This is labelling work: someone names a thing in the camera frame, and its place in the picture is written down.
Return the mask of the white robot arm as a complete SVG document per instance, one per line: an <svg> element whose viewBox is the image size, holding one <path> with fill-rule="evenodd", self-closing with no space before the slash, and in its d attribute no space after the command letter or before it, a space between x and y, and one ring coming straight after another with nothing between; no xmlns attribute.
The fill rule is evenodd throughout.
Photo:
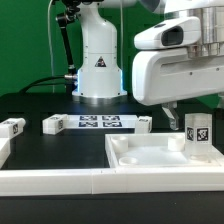
<svg viewBox="0 0 224 224"><path fill-rule="evenodd" d="M170 127L179 128L177 102L224 92L224 0L62 0L65 22L79 20L83 65L75 69L67 50L69 73L78 81L73 96L111 101L123 93L117 66L116 28L99 16L100 7L140 2L164 20L134 37L139 50L132 64L132 91L141 104L160 104Z"/></svg>

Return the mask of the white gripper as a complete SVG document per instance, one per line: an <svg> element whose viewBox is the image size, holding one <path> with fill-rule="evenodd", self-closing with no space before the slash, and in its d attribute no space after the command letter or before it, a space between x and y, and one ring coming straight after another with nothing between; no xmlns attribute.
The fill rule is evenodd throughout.
<svg viewBox="0 0 224 224"><path fill-rule="evenodd" d="M170 128L178 130L176 101L224 92L224 55L190 59L186 48L141 51L133 61L132 91L143 105L162 104Z"/></svg>

